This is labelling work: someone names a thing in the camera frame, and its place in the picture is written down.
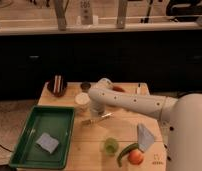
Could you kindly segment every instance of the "green tray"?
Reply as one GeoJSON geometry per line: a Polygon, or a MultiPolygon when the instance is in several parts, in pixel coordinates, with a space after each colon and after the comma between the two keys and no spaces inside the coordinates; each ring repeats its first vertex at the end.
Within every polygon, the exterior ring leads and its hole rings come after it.
{"type": "Polygon", "coordinates": [[[65,168],[73,123],[74,108],[72,107],[34,106],[10,158],[9,166],[38,169],[65,168]],[[44,132],[59,141],[52,154],[36,143],[44,132]]]}

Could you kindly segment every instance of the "green chili pepper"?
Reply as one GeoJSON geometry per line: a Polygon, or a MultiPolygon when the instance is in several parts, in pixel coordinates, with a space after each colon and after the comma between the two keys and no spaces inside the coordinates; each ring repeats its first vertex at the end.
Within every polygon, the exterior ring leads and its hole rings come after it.
{"type": "Polygon", "coordinates": [[[122,159],[123,156],[125,156],[125,155],[128,154],[130,151],[132,151],[132,150],[134,150],[134,149],[137,149],[137,148],[139,148],[138,143],[133,143],[133,144],[130,144],[130,145],[128,145],[127,147],[125,147],[125,148],[120,152],[120,154],[119,154],[118,157],[117,157],[118,166],[119,166],[119,167],[122,166],[121,159],[122,159]]]}

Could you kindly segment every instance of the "wooden table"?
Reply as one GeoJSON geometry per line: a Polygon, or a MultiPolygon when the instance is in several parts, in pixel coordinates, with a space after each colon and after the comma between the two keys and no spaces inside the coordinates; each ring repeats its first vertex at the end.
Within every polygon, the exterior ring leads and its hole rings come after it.
{"type": "MultiPolygon", "coordinates": [[[[128,93],[135,93],[137,83],[114,83],[128,93]]],[[[74,106],[75,96],[81,92],[80,83],[68,83],[63,97],[54,97],[45,84],[38,105],[74,106]]],[[[148,87],[141,83],[141,94],[149,94],[148,87]]],[[[90,118],[89,109],[76,113],[66,171],[165,171],[166,153],[162,136],[155,119],[131,112],[119,107],[106,107],[106,112],[112,112],[112,117],[92,125],[82,125],[81,121],[90,118]],[[137,124],[143,123],[156,137],[156,142],[145,152],[145,159],[139,166],[131,165],[125,156],[123,166],[118,167],[116,158],[127,145],[137,141],[137,124]],[[102,145],[107,137],[119,141],[119,151],[115,156],[107,156],[102,151],[102,145]]]]}

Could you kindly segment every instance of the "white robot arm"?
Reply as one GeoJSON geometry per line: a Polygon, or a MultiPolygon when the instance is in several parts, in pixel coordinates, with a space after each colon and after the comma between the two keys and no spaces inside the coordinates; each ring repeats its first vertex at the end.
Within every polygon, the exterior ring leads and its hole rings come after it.
{"type": "Polygon", "coordinates": [[[112,87],[112,82],[103,78],[90,88],[92,112],[102,114],[107,104],[170,122],[166,171],[202,171],[201,94],[175,99],[121,93],[112,87]]]}

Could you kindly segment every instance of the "apple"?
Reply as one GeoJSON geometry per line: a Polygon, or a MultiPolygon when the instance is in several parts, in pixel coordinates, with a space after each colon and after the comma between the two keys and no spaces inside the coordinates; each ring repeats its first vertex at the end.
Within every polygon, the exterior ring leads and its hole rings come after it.
{"type": "Polygon", "coordinates": [[[130,151],[128,161],[133,165],[139,165],[143,162],[144,154],[139,149],[130,151]]]}

